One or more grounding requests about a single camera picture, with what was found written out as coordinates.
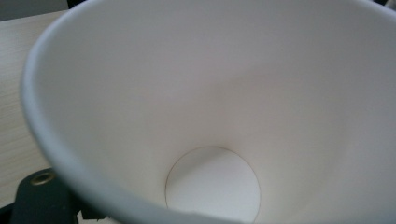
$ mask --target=white paper cup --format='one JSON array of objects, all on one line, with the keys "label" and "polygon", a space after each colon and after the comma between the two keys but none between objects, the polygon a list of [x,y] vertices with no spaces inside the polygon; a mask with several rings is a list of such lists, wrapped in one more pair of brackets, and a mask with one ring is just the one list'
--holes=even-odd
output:
[{"label": "white paper cup", "polygon": [[364,1],[88,1],[35,44],[23,108],[125,223],[394,223],[395,26]]}]

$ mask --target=table surface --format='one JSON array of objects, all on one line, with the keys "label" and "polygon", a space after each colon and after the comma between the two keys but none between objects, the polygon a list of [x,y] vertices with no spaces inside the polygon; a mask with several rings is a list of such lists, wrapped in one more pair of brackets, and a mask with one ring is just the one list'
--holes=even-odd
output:
[{"label": "table surface", "polygon": [[[30,135],[20,102],[26,56],[40,34],[65,11],[0,22],[0,207],[14,202],[26,176],[50,167]],[[97,223],[96,220],[82,223]],[[115,223],[103,220],[100,223]]]}]

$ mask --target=black object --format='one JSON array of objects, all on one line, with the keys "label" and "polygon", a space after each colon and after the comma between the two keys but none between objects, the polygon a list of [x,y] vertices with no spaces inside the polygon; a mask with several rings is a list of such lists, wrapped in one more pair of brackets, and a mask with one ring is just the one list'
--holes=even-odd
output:
[{"label": "black object", "polygon": [[388,2],[388,0],[374,0],[374,2],[384,6]]},{"label": "black object", "polygon": [[67,0],[67,5],[69,6],[69,8],[72,8],[84,1],[85,0]]},{"label": "black object", "polygon": [[15,202],[0,209],[0,223],[78,224],[80,211],[84,219],[106,217],[77,197],[52,169],[46,169],[22,180]]}]

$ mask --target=table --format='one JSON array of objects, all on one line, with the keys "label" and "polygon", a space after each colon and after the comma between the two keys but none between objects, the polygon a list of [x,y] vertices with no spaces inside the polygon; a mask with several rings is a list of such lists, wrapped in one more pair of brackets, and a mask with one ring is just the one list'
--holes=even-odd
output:
[{"label": "table", "polygon": [[[17,186],[50,167],[21,112],[20,80],[26,56],[40,34],[65,11],[0,22],[0,207],[14,201]],[[95,220],[80,221],[97,223]],[[102,220],[100,223],[115,223]]]}]

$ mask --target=light wooden table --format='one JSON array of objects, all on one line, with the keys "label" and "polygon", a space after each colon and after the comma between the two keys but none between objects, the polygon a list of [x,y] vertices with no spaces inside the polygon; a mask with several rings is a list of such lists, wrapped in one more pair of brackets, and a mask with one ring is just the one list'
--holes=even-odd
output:
[{"label": "light wooden table", "polygon": [[62,14],[64,11],[0,22],[0,207],[14,202],[22,179],[50,167],[23,119],[20,79],[30,48]]}]

